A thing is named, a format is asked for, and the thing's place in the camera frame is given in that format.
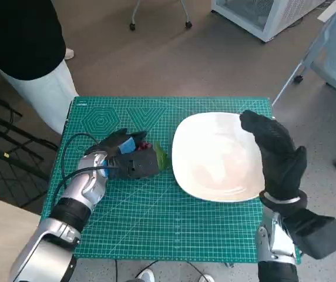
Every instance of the gray floor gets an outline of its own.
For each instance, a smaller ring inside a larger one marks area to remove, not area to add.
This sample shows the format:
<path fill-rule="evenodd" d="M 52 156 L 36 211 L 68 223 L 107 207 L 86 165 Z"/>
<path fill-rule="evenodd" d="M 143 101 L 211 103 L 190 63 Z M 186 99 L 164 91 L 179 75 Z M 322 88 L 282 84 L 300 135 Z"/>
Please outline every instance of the gray floor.
<path fill-rule="evenodd" d="M 134 1 L 55 1 L 66 42 L 76 52 L 69 61 L 80 95 L 115 96 L 266 96 L 274 98 L 316 36 L 319 11 L 268 44 L 224 18 L 210 13 L 210 0 L 188 0 L 193 29 L 183 29 L 178 1 L 142 1 L 137 31 L 128 28 Z M 28 117 L 20 125 L 58 142 L 24 102 L 0 78 L 0 96 Z M 274 116 L 296 144 L 308 148 L 309 165 L 302 188 L 313 211 L 336 217 L 336 90 L 310 72 L 289 88 Z M 119 281 L 132 278 L 146 261 L 121 261 Z M 218 282 L 257 281 L 257 266 L 196 264 Z M 156 280 L 196 281 L 185 263 L 152 267 Z M 301 281 L 336 281 L 336 253 L 323 261 L 303 258 Z M 80 260 L 72 281 L 114 281 L 112 260 Z"/>

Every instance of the table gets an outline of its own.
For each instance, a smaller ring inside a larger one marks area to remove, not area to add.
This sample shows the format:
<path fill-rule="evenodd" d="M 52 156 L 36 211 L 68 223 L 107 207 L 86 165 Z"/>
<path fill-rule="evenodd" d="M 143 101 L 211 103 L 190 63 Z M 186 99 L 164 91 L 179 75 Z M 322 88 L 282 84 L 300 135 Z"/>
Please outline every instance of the table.
<path fill-rule="evenodd" d="M 52 193 L 61 180 L 63 145 L 73 134 L 89 132 L 100 140 L 122 127 L 130 132 L 147 130 L 147 141 L 159 141 L 170 155 L 174 132 L 186 117 L 246 109 L 271 117 L 266 98 L 75 98 L 42 216 L 49 215 Z M 70 144 L 66 174 L 76 169 L 90 145 L 92 141 L 86 137 Z M 177 185 L 172 169 L 148 179 L 112 180 L 75 254 L 86 258 L 256 262 L 254 233 L 261 212 L 259 199 L 213 203 L 191 197 Z"/>

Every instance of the black shirt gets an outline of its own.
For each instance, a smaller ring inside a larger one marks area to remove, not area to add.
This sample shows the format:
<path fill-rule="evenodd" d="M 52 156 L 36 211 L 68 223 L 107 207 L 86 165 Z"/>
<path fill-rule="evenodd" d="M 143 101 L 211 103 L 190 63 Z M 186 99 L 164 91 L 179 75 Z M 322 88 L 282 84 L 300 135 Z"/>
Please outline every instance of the black shirt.
<path fill-rule="evenodd" d="M 20 80 L 40 78 L 65 57 L 51 0 L 0 0 L 0 69 Z"/>

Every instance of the white shoe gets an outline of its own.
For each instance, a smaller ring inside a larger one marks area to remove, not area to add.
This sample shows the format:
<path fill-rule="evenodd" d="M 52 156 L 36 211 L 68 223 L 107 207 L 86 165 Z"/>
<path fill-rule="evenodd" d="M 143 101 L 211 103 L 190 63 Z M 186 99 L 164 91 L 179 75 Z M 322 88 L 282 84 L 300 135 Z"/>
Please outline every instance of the white shoe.
<path fill-rule="evenodd" d="M 204 274 L 205 278 L 207 279 L 208 282 L 215 282 L 214 278 L 211 277 L 208 274 Z M 198 282 L 207 282 L 203 276 L 201 276 L 201 278 L 199 278 Z"/>
<path fill-rule="evenodd" d="M 149 268 L 143 270 L 143 272 L 139 274 L 137 278 L 142 279 L 144 282 L 155 282 L 155 276 L 152 270 Z"/>
<path fill-rule="evenodd" d="M 66 48 L 66 52 L 65 52 L 65 60 L 70 60 L 74 58 L 74 50 L 71 50 L 69 48 Z"/>

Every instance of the white plate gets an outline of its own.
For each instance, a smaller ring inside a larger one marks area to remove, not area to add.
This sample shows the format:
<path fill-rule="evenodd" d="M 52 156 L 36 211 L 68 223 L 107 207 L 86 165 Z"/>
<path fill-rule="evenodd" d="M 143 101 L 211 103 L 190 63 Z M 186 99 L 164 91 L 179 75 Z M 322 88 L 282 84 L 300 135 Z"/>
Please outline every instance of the white plate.
<path fill-rule="evenodd" d="M 242 202 L 264 189 L 260 150 L 234 113 L 199 113 L 177 127 L 172 166 L 188 194 L 215 202 Z"/>

